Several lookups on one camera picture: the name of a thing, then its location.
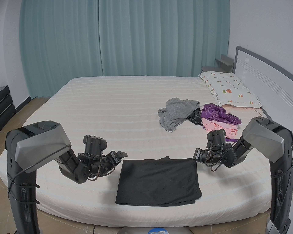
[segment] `white label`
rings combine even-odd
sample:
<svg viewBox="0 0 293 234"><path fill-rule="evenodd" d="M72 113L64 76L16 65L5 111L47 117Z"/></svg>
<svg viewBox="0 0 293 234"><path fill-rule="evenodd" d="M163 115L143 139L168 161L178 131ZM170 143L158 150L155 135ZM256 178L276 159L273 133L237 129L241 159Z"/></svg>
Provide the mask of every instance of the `white label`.
<svg viewBox="0 0 293 234"><path fill-rule="evenodd" d="M119 163L119 160L116 158L116 156L115 156L115 154L114 154L113 152L111 153L111 155L112 155L112 157L114 158L115 162L116 162L116 163Z"/></svg>
<svg viewBox="0 0 293 234"><path fill-rule="evenodd" d="M197 150L197 154L196 154L196 159L198 159L198 157L200 156L200 149Z"/></svg>

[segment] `white bed sheet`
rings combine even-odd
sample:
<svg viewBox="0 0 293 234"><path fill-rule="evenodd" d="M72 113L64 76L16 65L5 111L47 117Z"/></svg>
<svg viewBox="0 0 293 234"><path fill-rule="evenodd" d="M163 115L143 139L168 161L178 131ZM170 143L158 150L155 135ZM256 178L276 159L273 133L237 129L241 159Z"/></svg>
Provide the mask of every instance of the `white bed sheet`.
<svg viewBox="0 0 293 234"><path fill-rule="evenodd" d="M170 98L215 103L200 78L187 77L85 77L68 82L42 105L24 125L53 120L62 124L74 152L84 152L84 135L103 137L110 150L128 153L127 159L190 158L195 148L205 149L207 132L190 121L172 133L159 124L157 111ZM240 117L242 130L252 108L227 107ZM139 207L115 204L122 163L114 173L84 184L64 177L55 161L38 169L38 208L59 217L104 226L199 226L239 220L270 207L269 161L256 149L233 167L211 172L197 164L202 197L179 207ZM7 184L7 152L0 157L0 177Z"/></svg>

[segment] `black garment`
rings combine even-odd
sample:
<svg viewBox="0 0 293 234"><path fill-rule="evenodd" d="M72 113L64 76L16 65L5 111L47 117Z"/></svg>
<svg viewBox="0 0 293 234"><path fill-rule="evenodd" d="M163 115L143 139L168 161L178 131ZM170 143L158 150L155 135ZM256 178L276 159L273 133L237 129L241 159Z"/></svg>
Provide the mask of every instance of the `black garment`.
<svg viewBox="0 0 293 234"><path fill-rule="evenodd" d="M123 160L116 204L180 206L201 196L193 159Z"/></svg>
<svg viewBox="0 0 293 234"><path fill-rule="evenodd" d="M187 118L190 122L193 122L196 125L202 126L201 117L200 117L200 108L197 108L195 111L193 111Z"/></svg>

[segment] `pillow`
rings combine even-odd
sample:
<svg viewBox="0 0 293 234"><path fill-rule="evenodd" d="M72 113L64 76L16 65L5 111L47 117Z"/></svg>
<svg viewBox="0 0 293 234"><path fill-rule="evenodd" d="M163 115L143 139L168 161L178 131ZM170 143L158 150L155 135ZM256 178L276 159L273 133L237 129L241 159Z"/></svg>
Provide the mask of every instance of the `pillow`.
<svg viewBox="0 0 293 234"><path fill-rule="evenodd" d="M207 71L199 74L210 89L219 106L230 104L240 107L260 108L262 104L234 73Z"/></svg>

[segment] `white headboard panel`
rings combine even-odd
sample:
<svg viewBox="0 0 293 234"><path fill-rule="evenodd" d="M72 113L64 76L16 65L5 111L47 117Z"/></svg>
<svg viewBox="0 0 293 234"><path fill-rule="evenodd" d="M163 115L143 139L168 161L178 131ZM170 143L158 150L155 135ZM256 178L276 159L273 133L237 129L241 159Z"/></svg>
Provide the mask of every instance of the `white headboard panel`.
<svg viewBox="0 0 293 234"><path fill-rule="evenodd" d="M234 73L263 104L271 119L293 131L293 75L272 61L237 46Z"/></svg>

